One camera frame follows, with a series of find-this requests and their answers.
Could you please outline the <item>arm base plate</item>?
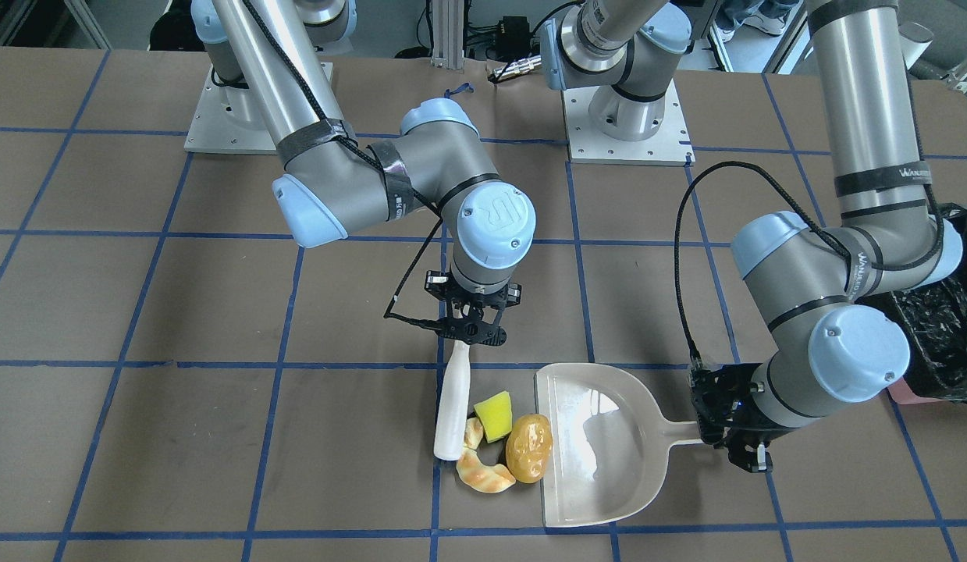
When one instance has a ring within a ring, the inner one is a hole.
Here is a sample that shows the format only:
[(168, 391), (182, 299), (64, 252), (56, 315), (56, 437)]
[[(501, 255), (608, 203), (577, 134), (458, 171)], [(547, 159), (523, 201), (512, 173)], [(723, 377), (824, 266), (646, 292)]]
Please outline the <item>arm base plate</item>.
[(684, 166), (696, 160), (674, 82), (649, 103), (626, 99), (611, 86), (562, 95), (572, 162)]
[(206, 75), (184, 149), (209, 154), (277, 153), (254, 96), (248, 89), (220, 85), (215, 68)]

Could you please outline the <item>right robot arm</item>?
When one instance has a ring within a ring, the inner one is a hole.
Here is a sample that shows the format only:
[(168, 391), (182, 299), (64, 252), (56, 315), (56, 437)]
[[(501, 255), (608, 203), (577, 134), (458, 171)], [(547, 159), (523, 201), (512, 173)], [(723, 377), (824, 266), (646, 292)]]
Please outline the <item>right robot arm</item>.
[(503, 182), (468, 114), (448, 98), (411, 109), (397, 138), (361, 148), (318, 61), (318, 48), (354, 28), (351, 1), (194, 1), (197, 38), (213, 80), (244, 101), (283, 164), (273, 182), (297, 244), (316, 247), (426, 209), (454, 238), (447, 272), (425, 289), (440, 318), (408, 323), (468, 344), (500, 346), (511, 282), (533, 240), (528, 196)]

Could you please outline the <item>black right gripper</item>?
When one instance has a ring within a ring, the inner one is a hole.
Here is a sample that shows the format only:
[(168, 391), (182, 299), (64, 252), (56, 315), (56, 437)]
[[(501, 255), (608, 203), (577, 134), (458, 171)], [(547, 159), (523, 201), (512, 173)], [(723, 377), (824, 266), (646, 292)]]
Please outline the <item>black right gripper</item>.
[(429, 271), (424, 288), (446, 305), (445, 315), (436, 321), (428, 320), (424, 327), (442, 338), (466, 344), (499, 347), (507, 334), (500, 326), (503, 311), (521, 301), (521, 286), (508, 283), (491, 294), (472, 293), (464, 289), (452, 276)]

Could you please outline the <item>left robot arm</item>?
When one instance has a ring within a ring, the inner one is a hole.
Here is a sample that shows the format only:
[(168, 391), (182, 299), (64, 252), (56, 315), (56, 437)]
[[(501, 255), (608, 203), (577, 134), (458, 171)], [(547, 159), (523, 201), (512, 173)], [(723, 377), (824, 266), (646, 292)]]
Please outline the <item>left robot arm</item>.
[(858, 299), (935, 283), (962, 258), (923, 160), (898, 4), (808, 1), (805, 10), (842, 225), (823, 229), (789, 199), (789, 210), (758, 217), (733, 239), (778, 348), (762, 364), (707, 368), (677, 303), (701, 438), (754, 473), (771, 469), (773, 439), (875, 397), (908, 369), (900, 326)]

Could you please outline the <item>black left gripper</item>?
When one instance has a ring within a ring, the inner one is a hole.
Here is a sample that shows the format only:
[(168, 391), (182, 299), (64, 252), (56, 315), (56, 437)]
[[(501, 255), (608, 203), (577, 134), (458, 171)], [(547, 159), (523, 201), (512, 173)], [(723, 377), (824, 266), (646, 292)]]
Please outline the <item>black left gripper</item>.
[(767, 452), (773, 421), (755, 404), (753, 382), (757, 363), (711, 368), (693, 363), (690, 369), (692, 404), (704, 444), (728, 451), (728, 460), (751, 473), (773, 468)]

